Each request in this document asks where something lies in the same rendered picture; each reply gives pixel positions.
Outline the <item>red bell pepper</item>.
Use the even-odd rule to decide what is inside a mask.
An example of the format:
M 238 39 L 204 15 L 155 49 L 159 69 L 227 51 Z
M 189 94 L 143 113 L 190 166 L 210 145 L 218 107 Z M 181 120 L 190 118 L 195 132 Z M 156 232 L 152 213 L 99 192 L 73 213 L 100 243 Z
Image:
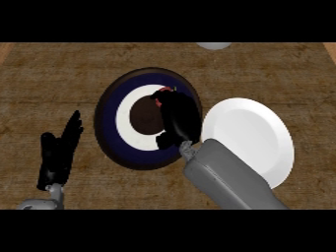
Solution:
M 177 87 L 176 86 L 173 88 L 171 87 L 165 87 L 159 91 L 161 92 L 164 92 L 164 91 L 176 92 L 177 91 Z M 159 99 L 156 99 L 155 101 L 156 101 L 158 107 L 161 107 L 162 103 L 161 103 Z

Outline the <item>pale grey round object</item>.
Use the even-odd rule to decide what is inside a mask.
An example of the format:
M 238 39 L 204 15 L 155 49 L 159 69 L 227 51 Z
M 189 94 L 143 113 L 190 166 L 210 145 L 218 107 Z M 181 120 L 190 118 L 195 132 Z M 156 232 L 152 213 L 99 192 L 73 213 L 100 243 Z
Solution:
M 208 50 L 223 50 L 232 45 L 232 42 L 198 42 L 198 45 Z

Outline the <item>dark blue and white plate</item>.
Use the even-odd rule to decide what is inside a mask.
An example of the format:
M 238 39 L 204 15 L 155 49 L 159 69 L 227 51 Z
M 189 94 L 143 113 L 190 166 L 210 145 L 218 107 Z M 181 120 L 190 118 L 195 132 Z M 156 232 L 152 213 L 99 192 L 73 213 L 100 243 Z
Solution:
M 201 97 L 189 80 L 174 71 L 150 67 L 124 74 L 107 87 L 96 109 L 94 128 L 100 147 L 124 167 L 152 170 L 180 158 L 180 148 L 161 150 L 156 137 L 165 132 L 161 108 L 150 95 L 165 87 L 177 87 L 196 101 Z

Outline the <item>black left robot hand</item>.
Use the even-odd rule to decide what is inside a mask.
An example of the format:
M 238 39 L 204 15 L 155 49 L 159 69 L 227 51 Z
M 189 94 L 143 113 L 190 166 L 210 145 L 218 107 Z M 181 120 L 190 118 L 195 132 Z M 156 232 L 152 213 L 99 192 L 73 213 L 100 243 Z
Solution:
M 62 136 L 56 137 L 51 132 L 42 134 L 42 168 L 38 188 L 44 191 L 54 183 L 60 185 L 67 183 L 82 133 L 81 112 L 75 111 Z

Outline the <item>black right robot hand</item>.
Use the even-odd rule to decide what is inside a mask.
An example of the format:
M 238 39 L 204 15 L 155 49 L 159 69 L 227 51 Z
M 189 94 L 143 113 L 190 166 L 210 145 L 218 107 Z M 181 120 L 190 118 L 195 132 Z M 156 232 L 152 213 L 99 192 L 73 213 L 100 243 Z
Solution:
M 177 91 L 158 91 L 150 96 L 161 102 L 165 132 L 156 137 L 161 150 L 180 147 L 186 141 L 195 144 L 202 137 L 202 115 L 196 101 Z

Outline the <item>brown woven placemat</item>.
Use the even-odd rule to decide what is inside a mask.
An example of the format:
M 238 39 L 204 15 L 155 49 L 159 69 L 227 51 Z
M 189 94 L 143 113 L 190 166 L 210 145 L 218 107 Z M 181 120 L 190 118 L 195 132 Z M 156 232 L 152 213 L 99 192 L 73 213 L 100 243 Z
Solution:
M 295 166 L 275 192 L 294 209 L 336 209 L 336 66 L 321 43 L 0 43 L 0 209 L 44 197 L 41 135 L 72 113 L 85 132 L 64 187 L 70 209 L 211 209 L 178 157 L 155 170 L 122 167 L 113 142 L 162 128 L 147 97 L 158 88 L 192 96 L 204 109 L 232 98 L 263 102 L 295 142 Z

